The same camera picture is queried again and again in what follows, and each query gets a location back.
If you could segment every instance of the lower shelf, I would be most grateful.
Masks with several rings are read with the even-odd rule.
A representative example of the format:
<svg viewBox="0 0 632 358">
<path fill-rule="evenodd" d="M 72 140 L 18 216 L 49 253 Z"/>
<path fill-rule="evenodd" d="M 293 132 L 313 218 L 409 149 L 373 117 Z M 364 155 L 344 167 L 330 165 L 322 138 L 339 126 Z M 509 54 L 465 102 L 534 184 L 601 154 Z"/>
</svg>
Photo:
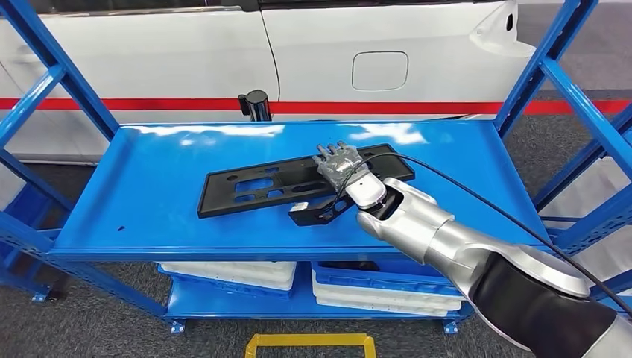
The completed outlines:
<svg viewBox="0 0 632 358">
<path fill-rule="evenodd" d="M 410 315 L 371 310 L 322 306 L 312 294 L 309 263 L 298 263 L 290 300 L 263 298 L 214 289 L 201 281 L 174 278 L 167 318 L 351 318 L 351 319 L 451 319 L 461 317 L 450 312 L 446 317 Z"/>
</svg>

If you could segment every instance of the shelf foot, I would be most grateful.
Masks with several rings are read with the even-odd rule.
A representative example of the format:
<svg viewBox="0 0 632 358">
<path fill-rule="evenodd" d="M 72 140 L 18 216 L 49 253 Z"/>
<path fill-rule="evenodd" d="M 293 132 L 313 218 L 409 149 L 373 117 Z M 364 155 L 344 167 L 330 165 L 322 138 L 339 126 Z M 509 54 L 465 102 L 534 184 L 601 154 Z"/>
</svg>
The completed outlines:
<svg viewBox="0 0 632 358">
<path fill-rule="evenodd" d="M 46 298 L 48 297 L 48 293 L 36 293 L 35 296 L 33 296 L 31 298 L 31 301 L 33 302 L 45 302 Z"/>
<path fill-rule="evenodd" d="M 456 321 L 452 319 L 444 319 L 443 320 L 443 332 L 445 334 L 456 334 L 458 333 L 458 328 L 456 327 Z"/>
<path fill-rule="evenodd" d="M 171 333 L 173 334 L 184 333 L 184 324 L 185 324 L 185 321 L 173 321 L 171 323 Z"/>
</svg>

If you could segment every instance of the black metal part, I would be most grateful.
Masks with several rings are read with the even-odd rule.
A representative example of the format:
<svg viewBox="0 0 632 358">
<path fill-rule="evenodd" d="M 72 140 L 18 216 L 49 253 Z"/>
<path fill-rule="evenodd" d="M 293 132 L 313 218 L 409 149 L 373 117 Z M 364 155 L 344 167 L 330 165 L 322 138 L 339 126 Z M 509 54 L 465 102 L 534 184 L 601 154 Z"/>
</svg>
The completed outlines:
<svg viewBox="0 0 632 358">
<path fill-rule="evenodd" d="M 358 149 L 363 157 L 393 151 L 388 144 Z M 377 157 L 368 166 L 378 178 L 414 179 L 413 169 L 398 157 Z M 207 174 L 197 217 L 239 213 L 334 194 L 335 190 L 318 173 L 311 157 L 282 160 Z"/>
<path fill-rule="evenodd" d="M 260 89 L 250 91 L 246 95 L 244 101 L 247 106 L 247 112 L 250 116 L 251 122 L 269 122 L 272 120 L 272 115 L 270 114 L 270 104 L 268 103 L 268 94 L 266 92 L 263 92 Z"/>
<path fill-rule="evenodd" d="M 248 108 L 248 103 L 246 102 L 246 95 L 238 95 L 237 99 L 239 100 L 239 109 L 241 110 L 241 114 L 249 116 L 250 109 Z"/>
<path fill-rule="evenodd" d="M 288 213 L 297 226 L 312 226 L 329 224 L 353 206 L 353 199 L 347 194 L 341 195 L 336 205 L 332 205 L 334 198 L 329 198 L 316 205 L 309 205 L 303 210 L 290 210 Z"/>
</svg>

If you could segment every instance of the yellow line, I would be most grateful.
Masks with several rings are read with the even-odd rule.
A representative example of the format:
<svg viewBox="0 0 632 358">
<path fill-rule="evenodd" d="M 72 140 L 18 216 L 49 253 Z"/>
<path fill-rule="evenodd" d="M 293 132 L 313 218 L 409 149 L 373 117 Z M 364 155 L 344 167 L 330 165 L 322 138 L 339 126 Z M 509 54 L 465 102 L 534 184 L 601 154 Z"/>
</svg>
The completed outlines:
<svg viewBox="0 0 632 358">
<path fill-rule="evenodd" d="M 375 342 L 364 333 L 255 334 L 246 346 L 246 358 L 256 357 L 257 347 L 361 345 L 366 358 L 376 358 Z"/>
</svg>

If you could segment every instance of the white car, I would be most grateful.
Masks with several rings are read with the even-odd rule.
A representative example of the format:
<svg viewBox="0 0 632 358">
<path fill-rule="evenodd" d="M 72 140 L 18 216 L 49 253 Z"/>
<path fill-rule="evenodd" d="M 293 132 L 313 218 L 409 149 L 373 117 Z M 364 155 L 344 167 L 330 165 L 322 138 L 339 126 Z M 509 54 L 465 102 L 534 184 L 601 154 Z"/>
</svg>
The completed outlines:
<svg viewBox="0 0 632 358">
<path fill-rule="evenodd" d="M 173 98 L 213 103 L 251 90 L 264 90 L 271 101 L 503 101 L 534 51 L 516 40 L 515 0 L 33 2 L 100 97 L 134 109 L 113 111 L 120 123 L 248 120 L 239 111 L 195 110 L 186 102 L 164 109 Z M 176 8 L 189 3 L 199 6 Z M 3 116 L 44 67 L 4 19 L 0 48 Z M 68 97 L 61 87 L 49 96 Z M 64 103 L 62 110 L 35 112 L 7 149 L 23 160 L 98 161 L 106 141 Z"/>
</svg>

